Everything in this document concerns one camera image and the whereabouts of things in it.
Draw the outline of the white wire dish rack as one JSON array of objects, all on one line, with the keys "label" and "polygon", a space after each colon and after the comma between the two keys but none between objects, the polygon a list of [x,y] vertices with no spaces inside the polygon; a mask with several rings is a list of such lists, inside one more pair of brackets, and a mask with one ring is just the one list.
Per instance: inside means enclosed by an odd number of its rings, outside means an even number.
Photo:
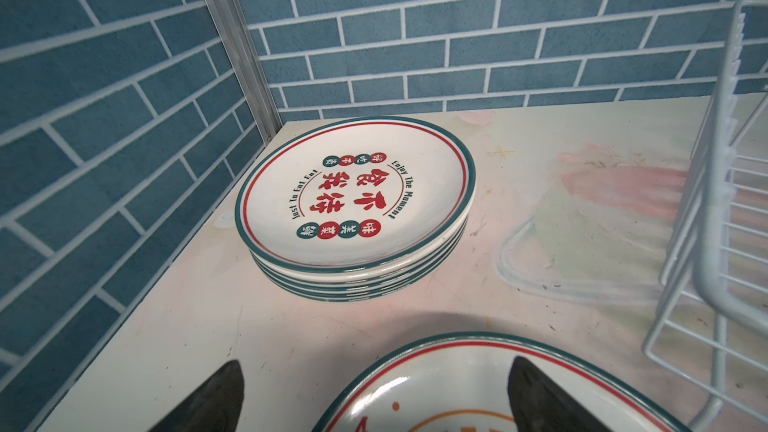
[{"label": "white wire dish rack", "polygon": [[[728,342],[730,326],[760,338],[767,336],[766,286],[734,273],[737,259],[767,265],[767,189],[745,182],[767,177],[767,157],[739,151],[766,112],[767,99],[762,97],[743,121],[733,115],[745,24],[766,8],[766,0],[738,0],[730,11],[717,78],[691,150],[688,177],[659,274],[663,290],[642,344],[646,357],[706,392],[704,405],[688,424],[693,431],[705,430],[726,406],[760,422],[767,420],[757,406],[731,395],[727,385],[732,360],[760,373],[767,371],[765,359],[753,358]],[[654,352],[664,329],[679,332],[708,350],[708,378],[696,378]]]}]

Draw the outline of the small orange sunburst plate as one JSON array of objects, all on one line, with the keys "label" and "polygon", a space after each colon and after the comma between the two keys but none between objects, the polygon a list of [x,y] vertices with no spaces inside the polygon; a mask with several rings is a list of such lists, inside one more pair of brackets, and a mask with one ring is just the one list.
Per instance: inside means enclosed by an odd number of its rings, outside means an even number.
[{"label": "small orange sunburst plate", "polygon": [[440,334],[358,375],[317,431],[520,431],[519,405],[563,391],[609,431],[684,431],[626,383],[558,348],[491,332]]}]

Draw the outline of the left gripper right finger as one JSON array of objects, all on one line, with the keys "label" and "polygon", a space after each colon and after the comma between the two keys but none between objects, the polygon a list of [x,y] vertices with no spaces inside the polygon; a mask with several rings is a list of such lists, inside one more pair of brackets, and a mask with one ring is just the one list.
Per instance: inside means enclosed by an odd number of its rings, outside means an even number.
[{"label": "left gripper right finger", "polygon": [[512,362],[507,396],[518,431],[609,431],[525,357],[517,356]]}]

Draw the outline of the large steam-logo green-red plate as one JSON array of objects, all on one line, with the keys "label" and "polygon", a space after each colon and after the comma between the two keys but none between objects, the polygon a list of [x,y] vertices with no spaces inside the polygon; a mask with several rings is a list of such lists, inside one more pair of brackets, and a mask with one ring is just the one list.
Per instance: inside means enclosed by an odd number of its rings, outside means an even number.
[{"label": "large steam-logo green-red plate", "polygon": [[279,271],[276,266],[267,265],[265,262],[257,259],[254,254],[251,254],[251,256],[259,270],[270,276],[287,281],[288,283],[318,284],[320,287],[340,287],[343,282],[370,281],[393,274],[408,272],[414,269],[417,265],[426,263],[439,255],[450,243],[455,242],[457,238],[463,234],[467,223],[468,218],[463,218],[458,225],[453,225],[448,229],[446,236],[438,238],[434,244],[430,243],[425,250],[416,252],[413,257],[404,258],[403,260],[395,261],[391,264],[383,264],[370,269],[360,269],[341,274],[309,274]]}]

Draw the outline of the large red-lettered plate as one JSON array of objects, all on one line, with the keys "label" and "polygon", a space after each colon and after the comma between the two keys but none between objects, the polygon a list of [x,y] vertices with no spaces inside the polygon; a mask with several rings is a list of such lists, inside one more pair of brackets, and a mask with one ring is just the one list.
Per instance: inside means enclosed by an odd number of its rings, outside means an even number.
[{"label": "large red-lettered plate", "polygon": [[400,268],[467,219],[477,172],[451,132],[405,117],[304,133],[249,173],[235,205],[255,259],[293,276]]},{"label": "large red-lettered plate", "polygon": [[303,297],[329,301],[352,301],[361,299],[363,296],[375,298],[405,288],[437,269],[456,248],[463,234],[464,228],[461,228],[444,246],[417,265],[370,280],[330,285],[303,283],[283,277],[264,265],[257,264],[257,266],[277,286]]}]

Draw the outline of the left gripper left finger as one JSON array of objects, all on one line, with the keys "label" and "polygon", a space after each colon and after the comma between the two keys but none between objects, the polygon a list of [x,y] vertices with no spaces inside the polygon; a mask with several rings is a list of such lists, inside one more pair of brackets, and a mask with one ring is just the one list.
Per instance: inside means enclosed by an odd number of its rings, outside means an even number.
[{"label": "left gripper left finger", "polygon": [[244,401],[244,389],[240,362],[230,360],[150,431],[235,431]]}]

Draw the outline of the large cloud-motif plate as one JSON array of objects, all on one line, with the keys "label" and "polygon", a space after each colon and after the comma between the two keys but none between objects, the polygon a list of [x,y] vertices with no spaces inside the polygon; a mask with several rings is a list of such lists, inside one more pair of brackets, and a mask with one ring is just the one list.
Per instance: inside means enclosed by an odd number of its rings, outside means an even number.
[{"label": "large cloud-motif plate", "polygon": [[360,283],[360,284],[357,284],[357,285],[355,285],[355,284],[353,284],[353,285],[343,284],[341,287],[320,287],[320,286],[317,286],[317,285],[303,286],[303,285],[299,285],[299,284],[296,284],[296,283],[288,283],[287,281],[281,280],[281,279],[279,279],[277,277],[273,277],[273,276],[272,277],[273,278],[277,278],[283,284],[287,284],[288,286],[292,286],[292,287],[297,287],[300,291],[312,291],[312,292],[322,292],[322,293],[330,293],[330,294],[342,294],[342,293],[350,293],[350,292],[362,292],[362,291],[365,291],[367,289],[375,290],[375,289],[378,289],[380,287],[384,287],[384,286],[388,286],[388,285],[393,285],[396,282],[397,279],[410,278],[421,267],[426,266],[428,263],[432,262],[434,259],[436,259],[438,257],[441,257],[443,255],[446,255],[446,254],[451,254],[454,251],[454,249],[456,248],[457,245],[458,245],[457,241],[451,243],[450,245],[448,245],[448,247],[446,249],[444,249],[435,258],[427,261],[423,265],[416,266],[413,270],[411,270],[409,272],[403,272],[403,273],[399,273],[399,274],[394,274],[394,275],[392,275],[389,278],[375,279],[372,283],[365,283],[365,284]]}]

